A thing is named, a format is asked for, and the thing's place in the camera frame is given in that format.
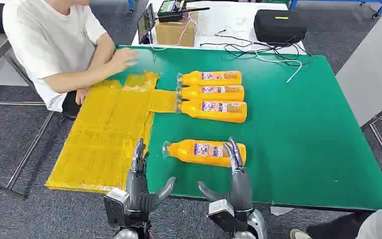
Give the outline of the person's right hand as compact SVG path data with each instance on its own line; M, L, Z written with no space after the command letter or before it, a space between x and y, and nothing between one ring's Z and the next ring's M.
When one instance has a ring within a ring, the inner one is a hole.
M136 64L138 52L130 48L122 48L115 51L112 58L107 62L107 72L111 75L119 73Z

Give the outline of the person's left hand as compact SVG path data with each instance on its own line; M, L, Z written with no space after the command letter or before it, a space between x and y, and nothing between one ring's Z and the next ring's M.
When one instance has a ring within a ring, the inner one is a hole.
M89 90L90 90L89 88L76 90L76 97L75 97L76 104L82 105L85 102L85 99L89 93Z

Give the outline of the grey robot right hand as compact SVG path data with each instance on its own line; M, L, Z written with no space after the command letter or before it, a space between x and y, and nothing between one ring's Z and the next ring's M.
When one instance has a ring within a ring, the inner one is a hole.
M231 188L225 194L218 194L209 189L204 182L197 181L197 187L210 201L227 200L235 211L246 212L253 209L253 191L249 174L243 163L243 157L237 143L230 137L228 143L223 144L226 148L231 164Z

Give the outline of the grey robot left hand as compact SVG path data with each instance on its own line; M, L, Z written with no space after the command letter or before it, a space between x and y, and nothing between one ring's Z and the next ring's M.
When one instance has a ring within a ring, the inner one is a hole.
M135 146L131 168L127 173L126 192L129 194L126 215L131 220L148 221L149 214L155 210L173 191L176 177L172 176L163 188L155 193L148 190L147 158L149 152L144 153L146 145L140 138Z

